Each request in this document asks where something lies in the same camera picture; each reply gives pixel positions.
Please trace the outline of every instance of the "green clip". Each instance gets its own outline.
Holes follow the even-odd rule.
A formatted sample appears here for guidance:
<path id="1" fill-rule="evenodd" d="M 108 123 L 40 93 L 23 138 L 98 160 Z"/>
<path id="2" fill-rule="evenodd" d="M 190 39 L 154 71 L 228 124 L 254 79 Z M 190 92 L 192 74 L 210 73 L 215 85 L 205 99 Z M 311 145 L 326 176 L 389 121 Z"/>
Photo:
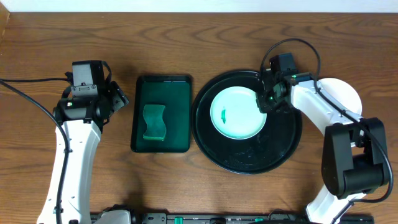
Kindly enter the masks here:
<path id="1" fill-rule="evenodd" d="M 175 217 L 174 224 L 182 224 L 182 217 Z"/>

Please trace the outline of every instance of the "green sponge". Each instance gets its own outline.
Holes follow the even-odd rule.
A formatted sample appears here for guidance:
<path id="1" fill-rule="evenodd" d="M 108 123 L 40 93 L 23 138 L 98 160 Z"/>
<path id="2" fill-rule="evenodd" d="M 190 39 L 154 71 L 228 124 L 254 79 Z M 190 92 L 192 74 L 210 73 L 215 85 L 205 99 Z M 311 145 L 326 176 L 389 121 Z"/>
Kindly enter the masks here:
<path id="1" fill-rule="evenodd" d="M 144 133 L 145 140 L 163 141 L 166 137 L 166 125 L 163 121 L 164 105 L 145 105 L 144 120 L 147 123 L 147 131 Z"/>

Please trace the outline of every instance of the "white plastic casing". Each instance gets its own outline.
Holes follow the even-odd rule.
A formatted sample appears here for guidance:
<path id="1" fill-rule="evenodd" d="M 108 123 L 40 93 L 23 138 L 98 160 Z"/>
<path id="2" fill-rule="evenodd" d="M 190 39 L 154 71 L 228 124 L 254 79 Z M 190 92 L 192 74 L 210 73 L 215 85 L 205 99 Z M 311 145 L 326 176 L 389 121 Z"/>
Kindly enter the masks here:
<path id="1" fill-rule="evenodd" d="M 129 211 L 116 210 L 104 213 L 95 224 L 131 224 Z"/>
<path id="2" fill-rule="evenodd" d="M 348 93 L 350 92 L 355 95 L 358 95 L 357 92 L 349 86 L 347 83 L 343 85 L 344 81 L 339 80 L 336 82 L 328 83 L 328 88 L 332 94 L 337 93 Z M 344 105 L 342 105 L 339 101 L 337 101 L 333 95 L 329 94 L 327 91 L 323 89 L 323 86 L 320 82 L 317 83 L 318 87 L 321 88 L 322 93 L 336 106 L 341 109 L 346 110 L 347 114 L 352 116 L 355 120 L 359 121 L 362 116 L 360 114 L 356 114 L 348 109 Z M 342 116 L 334 107 L 329 105 L 316 91 L 313 85 L 313 80 L 300 82 L 298 85 L 292 87 L 291 91 L 291 101 L 295 108 L 299 109 L 303 112 L 307 117 L 315 124 L 315 126 L 320 130 L 322 134 L 325 134 L 325 128 L 327 126 L 333 125 L 335 123 L 341 124 L 351 124 L 352 121 L 348 118 Z M 357 111 L 361 111 L 361 102 L 359 97 L 347 96 L 344 100 L 345 104 L 355 105 L 354 108 L 357 108 Z M 353 198 L 363 198 L 366 194 L 353 194 L 349 195 L 345 199 L 339 200 L 336 196 L 332 195 L 327 187 L 324 185 L 315 198 L 315 200 L 309 203 L 306 207 L 307 217 L 311 222 L 323 223 L 323 224 L 331 224 L 333 219 L 345 208 L 348 204 L 349 200 Z"/>
<path id="3" fill-rule="evenodd" d="M 62 223 L 78 220 L 80 224 L 91 224 L 90 218 L 90 185 L 93 171 L 94 155 L 101 139 L 101 131 L 94 122 L 83 123 L 83 120 L 66 121 L 62 128 L 69 138 L 70 149 L 67 171 L 62 191 Z M 59 129 L 57 134 L 57 151 L 51 176 L 51 183 L 44 208 L 37 223 L 56 223 L 54 207 L 64 160 L 65 143 Z"/>

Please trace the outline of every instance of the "green object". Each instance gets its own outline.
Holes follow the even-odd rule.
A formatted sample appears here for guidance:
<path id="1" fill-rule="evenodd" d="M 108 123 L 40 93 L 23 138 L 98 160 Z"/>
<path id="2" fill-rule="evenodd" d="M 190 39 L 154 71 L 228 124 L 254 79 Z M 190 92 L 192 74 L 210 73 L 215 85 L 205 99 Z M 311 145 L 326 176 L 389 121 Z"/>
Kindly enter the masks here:
<path id="1" fill-rule="evenodd" d="M 174 218 L 174 224 L 182 224 L 183 219 L 182 217 L 175 217 Z"/>
<path id="2" fill-rule="evenodd" d="M 134 152 L 186 152 L 190 147 L 191 79 L 185 75 L 144 75 L 137 79 L 131 149 Z M 149 140 L 149 121 L 144 119 L 147 105 L 163 105 L 164 140 Z M 158 122 L 154 123 L 160 131 Z"/>
<path id="3" fill-rule="evenodd" d="M 144 121 L 147 124 L 147 131 L 144 133 L 145 140 L 163 141 L 166 137 L 166 125 L 163 122 L 164 105 L 145 105 Z"/>
<path id="4" fill-rule="evenodd" d="M 222 112 L 221 112 L 221 119 L 223 120 L 223 123 L 224 123 L 224 124 L 225 124 L 225 122 L 226 122 L 225 112 L 226 112 L 226 110 L 225 110 L 225 108 L 223 108 L 223 110 L 222 110 Z"/>

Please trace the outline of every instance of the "white wall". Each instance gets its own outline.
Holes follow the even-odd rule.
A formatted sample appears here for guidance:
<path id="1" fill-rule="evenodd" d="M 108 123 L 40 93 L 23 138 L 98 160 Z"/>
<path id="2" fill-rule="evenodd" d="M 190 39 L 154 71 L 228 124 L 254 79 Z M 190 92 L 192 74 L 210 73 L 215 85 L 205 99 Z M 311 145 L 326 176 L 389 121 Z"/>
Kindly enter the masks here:
<path id="1" fill-rule="evenodd" d="M 398 0 L 0 0 L 10 12 L 398 12 Z"/>

